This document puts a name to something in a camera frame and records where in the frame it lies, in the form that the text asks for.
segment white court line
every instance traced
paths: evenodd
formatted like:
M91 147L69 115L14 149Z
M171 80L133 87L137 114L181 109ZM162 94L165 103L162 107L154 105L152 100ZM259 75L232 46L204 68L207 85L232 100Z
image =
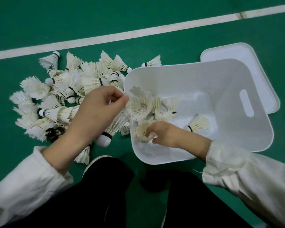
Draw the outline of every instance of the white court line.
M178 31L178 30L183 30L183 29L190 29L190 28L195 28L195 27L200 27L200 26L214 25L214 24L219 24L219 23L224 23L224 22L232 22L232 21L237 21L241 19L256 18L256 17L277 14L277 13L285 13L285 5L279 5L279 6L274 6L274 7L264 8L264 9L251 10L251 11L244 11L241 13L198 19L198 20L175 23L175 24L170 24L170 25L156 26L156 27L127 31L127 32L122 32L122 33L108 34L108 35L97 36L97 37L82 38L82 39L70 40L70 41L65 41L65 42L55 42L55 43L44 44L44 45L28 46L28 47L23 47L23 48L18 48L18 49L2 50L0 51L0 59L20 57L20 56L36 54L36 53L50 52L54 50L70 49L70 48L82 47L82 46L87 46L87 45L96 45L96 44L102 44L102 43L107 43L107 42L115 42L115 41L131 39L131 38L139 38L139 37L144 37L144 36L149 36L149 35L173 32L173 31Z

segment person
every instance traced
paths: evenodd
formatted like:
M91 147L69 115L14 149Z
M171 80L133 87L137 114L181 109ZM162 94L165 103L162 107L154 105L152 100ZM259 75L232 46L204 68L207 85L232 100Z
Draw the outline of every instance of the person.
M112 86L85 96L65 134L48 148L34 147L0 182L0 226L124 227L125 191L133 172L116 158L100 156L71 187L68 169L128 100ZM204 161L204 183L227 189L271 227L285 227L285 164L168 122L153 123L146 136L151 132L157 134L153 143L184 149ZM194 174L176 173L171 181L164 228L251 227Z

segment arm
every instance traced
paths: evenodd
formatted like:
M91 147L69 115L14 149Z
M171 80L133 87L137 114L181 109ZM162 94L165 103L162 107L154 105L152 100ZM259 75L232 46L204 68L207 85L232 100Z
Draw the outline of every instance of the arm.
M48 148L34 148L0 182L0 226L24 217L73 183L67 172L77 155L97 138L125 107L127 96L113 86L91 91L64 135Z
M206 162L203 181L238 196L254 212L285 227L285 164L236 146L211 141L168 122L155 122L146 131L153 143L184 149Z

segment leg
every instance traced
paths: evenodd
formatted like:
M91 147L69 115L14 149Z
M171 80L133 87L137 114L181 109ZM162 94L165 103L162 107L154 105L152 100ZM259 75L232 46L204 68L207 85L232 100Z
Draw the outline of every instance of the leg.
M194 174L178 173L168 195L163 228L169 227L251 227L220 200Z
M117 158L100 158L88 168L80 183L50 199L27 217L6 226L110 227L114 224L114 227L124 227L124 193L132 177L133 172Z

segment person's right arm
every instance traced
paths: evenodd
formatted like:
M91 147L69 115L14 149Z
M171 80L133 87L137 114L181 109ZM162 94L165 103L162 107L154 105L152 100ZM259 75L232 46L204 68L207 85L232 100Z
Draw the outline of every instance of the person's right arm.
M146 131L153 143L180 148L206 162L203 182L225 188L270 223L285 227L285 164L220 141L211 141L168 122Z

